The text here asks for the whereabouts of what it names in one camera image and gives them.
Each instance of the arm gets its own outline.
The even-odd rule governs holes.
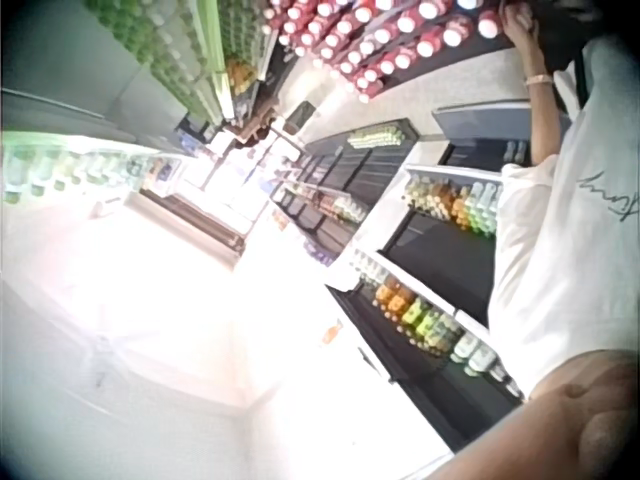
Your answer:
[[[527,78],[548,75],[542,50],[537,45],[520,54]],[[528,88],[531,98],[531,160],[534,165],[539,165],[551,155],[560,153],[560,112],[552,84],[538,83]]]
[[[500,6],[500,17],[504,33],[516,47],[527,78],[548,75],[544,55],[538,45],[538,26],[527,30],[522,21],[521,5]],[[539,165],[551,155],[560,153],[561,129],[560,112],[553,95],[553,86],[547,83],[531,85],[531,157],[534,165]]]

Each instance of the bracelet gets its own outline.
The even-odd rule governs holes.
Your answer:
[[[527,81],[524,83],[527,87],[530,87],[531,85],[539,85],[541,83],[553,85],[553,77],[551,75],[536,75],[535,77],[527,78]]]

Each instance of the hand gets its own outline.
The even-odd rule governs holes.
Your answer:
[[[523,7],[523,4],[507,5],[506,0],[500,2],[500,19],[504,33],[513,42],[521,55],[529,55],[540,50],[538,45],[539,24],[531,18],[531,10]],[[526,24],[532,24],[533,28],[527,29]]]

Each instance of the white t-shirt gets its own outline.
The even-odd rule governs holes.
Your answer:
[[[502,171],[489,326],[526,396],[577,355],[638,351],[640,82],[606,76],[559,155]]]

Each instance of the refrigerated display case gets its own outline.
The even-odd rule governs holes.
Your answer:
[[[527,162],[526,141],[419,142],[326,277],[343,323],[453,452],[524,401],[487,307],[497,172]]]

